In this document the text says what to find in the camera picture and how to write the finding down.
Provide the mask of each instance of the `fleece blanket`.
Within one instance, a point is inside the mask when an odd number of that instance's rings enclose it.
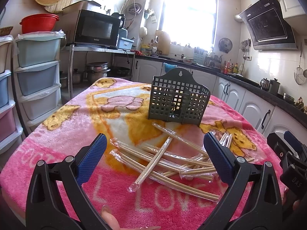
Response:
[[[110,152],[111,138],[138,146],[146,142],[160,147],[167,135],[152,126],[156,122],[170,128],[198,146],[204,134],[213,131],[220,137],[233,134],[230,149],[235,155],[254,157],[262,164],[273,163],[277,176],[281,174],[279,159],[266,140],[236,111],[222,100],[211,96],[200,126],[149,120],[148,107],[151,86],[117,78],[102,78],[72,99],[32,132],[13,153],[0,174],[2,193],[8,204],[25,216],[26,197],[36,162],[60,162],[89,145],[98,133],[108,139],[105,154],[90,180],[82,185],[98,212],[107,204],[122,228],[161,226],[161,229],[197,229],[216,206],[216,202],[172,190],[146,180],[135,193],[127,188],[138,173],[117,161]],[[173,140],[168,151],[185,157],[197,151]],[[189,186],[222,195],[227,185],[215,176],[213,182],[194,178],[181,180]],[[67,198],[63,184],[59,190],[70,216],[77,216]],[[248,193],[243,196],[233,217],[238,217]]]

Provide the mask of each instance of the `window frame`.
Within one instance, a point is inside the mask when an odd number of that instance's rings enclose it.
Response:
[[[212,41],[211,43],[214,44],[214,40],[215,40],[215,32],[216,32],[216,21],[217,21],[217,0],[215,0],[215,4],[216,4],[216,8],[215,8],[215,13],[213,14],[214,17],[214,27],[212,30]],[[165,1],[163,1],[163,7],[162,7],[162,13],[161,13],[161,18],[160,18],[160,23],[159,23],[159,30],[162,30],[163,27],[163,23],[164,23],[164,16],[165,16]]]

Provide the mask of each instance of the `black plastic basket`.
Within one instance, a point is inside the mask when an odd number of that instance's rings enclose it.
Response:
[[[199,126],[210,95],[209,89],[195,82],[189,71],[171,69],[153,77],[148,118]]]

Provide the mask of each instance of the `range hood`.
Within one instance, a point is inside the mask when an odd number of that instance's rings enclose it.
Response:
[[[240,17],[251,35],[255,50],[297,49],[291,26],[283,19],[278,0],[255,2]]]

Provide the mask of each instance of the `window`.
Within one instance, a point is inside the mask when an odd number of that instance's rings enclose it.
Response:
[[[209,50],[213,45],[217,0],[165,0],[159,30],[172,42]]]

